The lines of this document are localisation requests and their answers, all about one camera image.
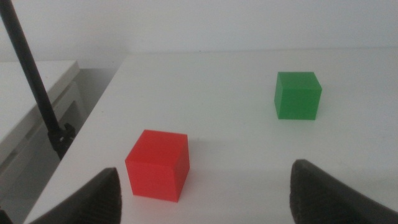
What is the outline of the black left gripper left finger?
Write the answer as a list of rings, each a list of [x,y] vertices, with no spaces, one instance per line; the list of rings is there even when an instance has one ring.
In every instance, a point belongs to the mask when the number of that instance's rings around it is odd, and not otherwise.
[[[103,169],[33,224],[119,224],[122,196],[117,169]]]

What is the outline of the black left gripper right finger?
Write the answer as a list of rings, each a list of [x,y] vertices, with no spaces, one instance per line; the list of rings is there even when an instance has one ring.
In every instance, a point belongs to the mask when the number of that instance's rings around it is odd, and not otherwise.
[[[305,159],[292,164],[289,205],[295,223],[397,223],[396,211]]]

